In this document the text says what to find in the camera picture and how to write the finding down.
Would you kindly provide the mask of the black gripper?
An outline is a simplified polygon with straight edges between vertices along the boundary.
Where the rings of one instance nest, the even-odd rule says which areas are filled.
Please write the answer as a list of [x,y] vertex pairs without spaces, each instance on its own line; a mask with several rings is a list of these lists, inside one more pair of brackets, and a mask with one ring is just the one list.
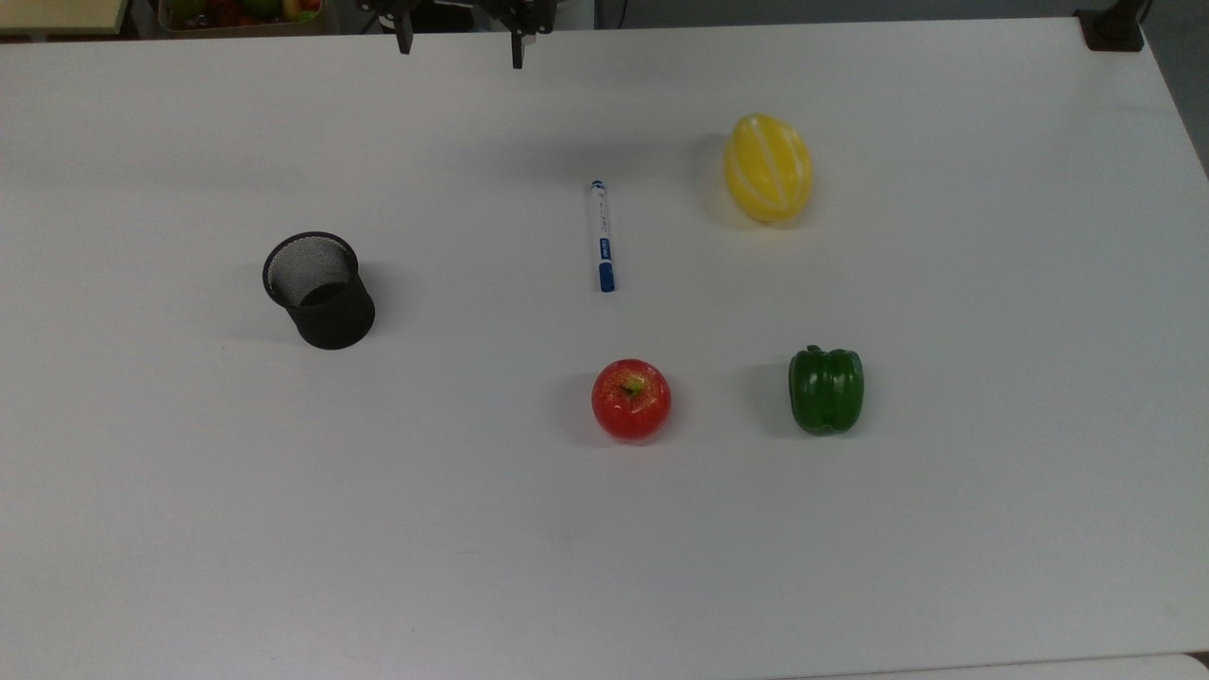
[[527,35],[553,33],[556,1],[359,1],[383,33],[397,33],[401,54],[410,54],[413,33],[510,33],[511,67],[525,64]]

